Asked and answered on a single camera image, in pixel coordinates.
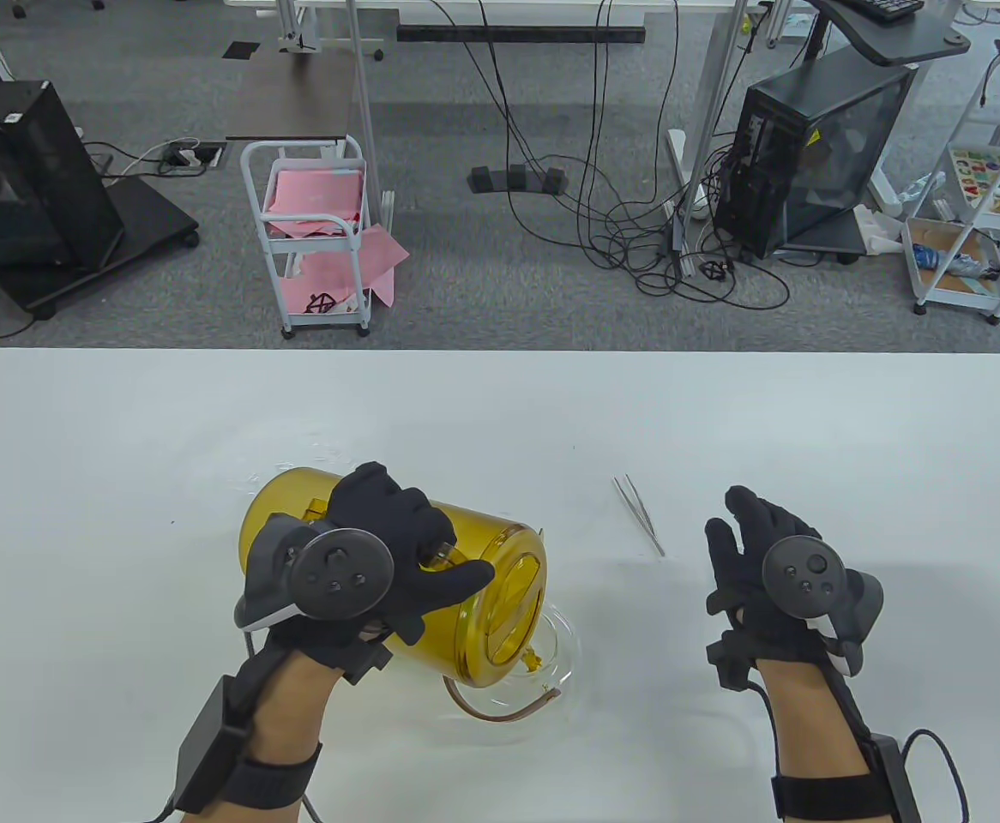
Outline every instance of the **black computer case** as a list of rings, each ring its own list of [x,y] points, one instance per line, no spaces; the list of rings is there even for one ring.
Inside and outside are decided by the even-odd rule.
[[[847,47],[750,87],[720,168],[715,226],[766,257],[856,207],[914,76]]]
[[[123,221],[48,81],[0,82],[0,272],[103,267]]]

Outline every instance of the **keyboard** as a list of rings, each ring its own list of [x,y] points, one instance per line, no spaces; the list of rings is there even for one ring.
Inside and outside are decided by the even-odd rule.
[[[923,0],[840,0],[840,3],[879,23],[903,20],[923,8]]]

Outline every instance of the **tweezers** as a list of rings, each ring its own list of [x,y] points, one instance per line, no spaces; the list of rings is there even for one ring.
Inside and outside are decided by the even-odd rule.
[[[630,491],[633,493],[633,499],[630,499],[630,495],[626,494],[626,489],[623,489],[622,483],[618,481],[618,478],[613,478],[614,487],[622,497],[622,502],[625,502],[626,508],[633,514],[637,520],[637,525],[641,526],[642,532],[648,534],[649,540],[653,541],[653,545],[656,546],[656,550],[660,553],[660,556],[668,557],[664,552],[664,546],[660,545],[660,539],[656,537],[656,526],[653,526],[653,518],[648,516],[648,509],[645,509],[641,494],[638,494],[637,486],[634,485],[629,474],[623,475],[623,477],[626,478],[626,483],[629,484]]]

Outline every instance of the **white cart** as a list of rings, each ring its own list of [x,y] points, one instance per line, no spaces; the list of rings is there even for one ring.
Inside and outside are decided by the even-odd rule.
[[[287,340],[295,336],[295,326],[355,326],[359,337],[370,334],[370,294],[363,289],[363,275],[359,270],[359,248],[362,247],[363,230],[370,227],[370,209],[367,203],[366,160],[363,160],[359,144],[348,136],[343,141],[343,157],[338,154],[336,141],[254,141],[241,153],[241,173],[249,192],[253,220],[256,221],[256,235],[260,238],[260,248],[268,264],[268,277],[275,290],[275,301],[280,307],[283,319],[283,337]],[[253,180],[252,160],[254,154],[263,149],[275,149],[278,157],[272,164],[268,184],[263,196],[256,191]],[[289,157],[288,150],[320,149],[328,157]],[[275,202],[280,174],[287,170],[358,172],[362,175],[359,191],[358,219],[345,220],[333,214],[284,214],[270,212]],[[282,231],[281,227],[300,224],[325,224],[331,228],[328,234],[295,236],[296,232]],[[317,310],[307,310],[301,306],[289,305],[284,294],[283,279],[291,278],[299,269],[305,255],[320,255],[327,252],[347,252],[351,255],[352,274],[355,278],[355,307],[352,310],[329,310],[327,304]],[[285,258],[283,270],[278,267],[277,257]]]
[[[934,180],[938,172],[946,172],[943,196],[954,209],[956,222],[943,223],[916,216],[924,200],[931,195],[931,187],[925,187],[905,223],[904,254],[916,297],[913,306],[916,314],[926,314],[928,302],[947,303],[979,309],[986,313],[987,321],[993,326],[1000,321],[1000,254],[997,240],[991,235],[1000,231],[1000,145],[963,144],[958,140],[959,134],[969,125],[997,126],[1000,135],[1000,117],[975,117],[982,89],[998,65],[1000,63],[993,60],[982,82],[977,83],[966,110],[928,177]],[[939,252],[938,267],[934,271],[917,266],[913,243]],[[967,278],[947,273],[959,252],[990,264],[991,277]]]

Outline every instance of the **black glove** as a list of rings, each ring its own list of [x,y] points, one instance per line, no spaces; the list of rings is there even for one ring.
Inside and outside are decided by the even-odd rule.
[[[403,490],[380,463],[364,463],[336,484],[325,519],[380,538],[393,556],[394,580],[382,600],[350,620],[295,616],[270,628],[268,642],[273,646],[298,648],[319,663],[328,658],[323,650],[350,646],[359,632],[377,624],[379,638],[393,630],[412,646],[425,630],[422,616],[462,603],[496,576],[496,569],[481,560],[442,572],[425,571],[422,564],[431,563],[443,544],[455,544],[454,527],[423,491]]]
[[[757,654],[772,659],[825,661],[821,636],[806,626],[805,620],[792,618],[774,606],[763,588],[763,560],[772,545],[782,538],[804,534],[821,538],[821,534],[804,520],[772,502],[757,497],[744,486],[732,486],[725,493],[725,507],[740,526],[744,553],[736,546],[732,527],[721,518],[712,518],[705,526],[709,545],[709,561],[717,591],[707,598],[707,612],[716,615],[724,611],[732,627],[746,638],[726,638],[729,646],[748,646]],[[744,619],[738,612],[744,611]]]

